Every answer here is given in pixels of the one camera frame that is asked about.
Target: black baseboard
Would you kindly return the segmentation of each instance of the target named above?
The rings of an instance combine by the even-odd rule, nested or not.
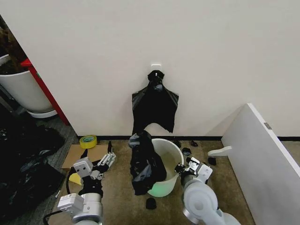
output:
[[[98,140],[128,140],[130,136],[97,136]],[[163,138],[167,140],[181,141],[220,141],[222,136],[152,136],[152,138]],[[300,142],[300,137],[278,137],[280,141]]]
[[[300,137],[278,137],[278,139],[282,142],[284,141],[300,142]]]

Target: yellow sponge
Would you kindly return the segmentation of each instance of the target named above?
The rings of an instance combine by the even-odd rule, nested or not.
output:
[[[75,184],[79,184],[81,185],[81,178],[80,176],[78,175],[78,173],[73,173],[70,178],[69,178],[69,181],[75,183]]]

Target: cable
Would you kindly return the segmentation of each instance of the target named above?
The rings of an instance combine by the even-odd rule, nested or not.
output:
[[[48,221],[47,221],[48,217],[53,216],[53,215],[58,214],[58,213],[61,213],[61,212],[62,212],[61,210],[58,210],[58,211],[55,211],[55,212],[52,212],[52,213],[49,213],[49,214],[45,215],[44,218],[43,218],[44,225],[49,225]]]
[[[67,190],[67,194],[71,194],[70,192],[70,188],[69,188],[69,179],[70,179],[70,176],[73,174],[73,173],[76,173],[76,170],[74,169],[74,167],[71,167],[68,175],[67,175],[67,180],[66,180],[66,190]]]

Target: white board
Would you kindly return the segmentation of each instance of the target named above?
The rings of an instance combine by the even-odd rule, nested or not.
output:
[[[252,104],[225,132],[228,157],[256,225],[300,224],[300,168]]]

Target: bucket rim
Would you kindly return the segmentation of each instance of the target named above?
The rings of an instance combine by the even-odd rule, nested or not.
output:
[[[165,141],[165,142],[168,142],[168,143],[172,144],[172,145],[176,148],[176,150],[179,152],[179,154],[180,154],[181,164],[184,163],[183,154],[182,154],[180,148],[178,148],[178,146],[177,146],[176,144],[174,144],[173,142],[171,142],[171,141],[169,141],[169,140],[167,140],[167,139],[163,139],[163,138],[153,138],[152,141],[153,141],[153,140]],[[174,178],[177,179],[178,176],[179,176],[179,174],[177,173],[177,174],[175,174],[172,178],[170,178],[170,179],[168,179],[168,180],[158,181],[158,182],[156,182],[156,183],[163,184],[163,183],[165,183],[165,182],[169,182],[170,180],[173,180]]]

